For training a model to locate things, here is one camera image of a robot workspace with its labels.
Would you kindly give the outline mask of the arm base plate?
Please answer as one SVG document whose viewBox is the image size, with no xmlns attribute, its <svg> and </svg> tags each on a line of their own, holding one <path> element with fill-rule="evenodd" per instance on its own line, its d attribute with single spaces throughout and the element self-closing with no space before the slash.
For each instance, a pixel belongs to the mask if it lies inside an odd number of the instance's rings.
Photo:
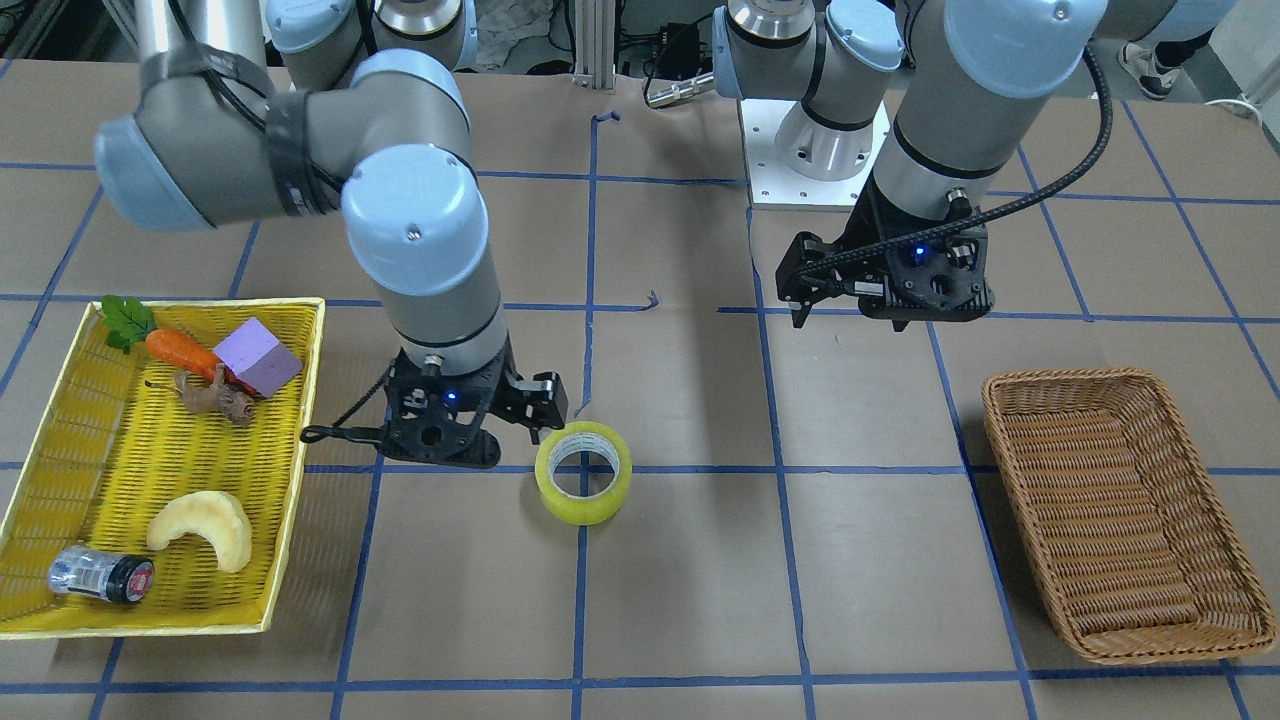
<svg viewBox="0 0 1280 720">
<path fill-rule="evenodd" d="M 799 101 L 746 99 L 739 110 L 755 209 L 851 210 L 891 129 L 884 104 L 854 131 L 819 124 Z"/>
</svg>

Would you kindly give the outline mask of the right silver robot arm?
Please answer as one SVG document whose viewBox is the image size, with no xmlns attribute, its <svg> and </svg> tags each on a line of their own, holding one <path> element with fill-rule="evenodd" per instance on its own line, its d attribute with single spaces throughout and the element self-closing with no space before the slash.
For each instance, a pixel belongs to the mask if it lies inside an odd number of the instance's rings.
<svg viewBox="0 0 1280 720">
<path fill-rule="evenodd" d="M 561 377 L 515 366 L 453 70 L 471 1 L 137 1 L 140 104 L 95 165 L 147 231 L 338 211 L 401 350 L 379 428 L 307 427 L 403 461 L 493 468 L 493 415 L 532 442 L 566 425 Z"/>
</svg>

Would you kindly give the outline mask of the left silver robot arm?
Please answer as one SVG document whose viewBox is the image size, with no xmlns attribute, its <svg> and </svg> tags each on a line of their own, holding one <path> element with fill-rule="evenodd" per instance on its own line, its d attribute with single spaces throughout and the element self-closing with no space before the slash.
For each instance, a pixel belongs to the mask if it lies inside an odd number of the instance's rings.
<svg viewBox="0 0 1280 720">
<path fill-rule="evenodd" d="M 1183 41 L 1212 29 L 1230 1 L 727 1 L 713 12 L 716 90 L 790 101 L 820 138 L 865 142 L 904 58 L 914 72 L 842 234 L 801 232 L 774 273 L 803 327 L 826 300 L 864 316 L 970 322 L 991 311 L 988 229 L 1080 179 L 1103 154 L 1114 106 L 1093 38 Z M 1027 196 L 983 209 L 1050 96 L 1078 67 L 1098 94 L 1087 155 Z"/>
</svg>

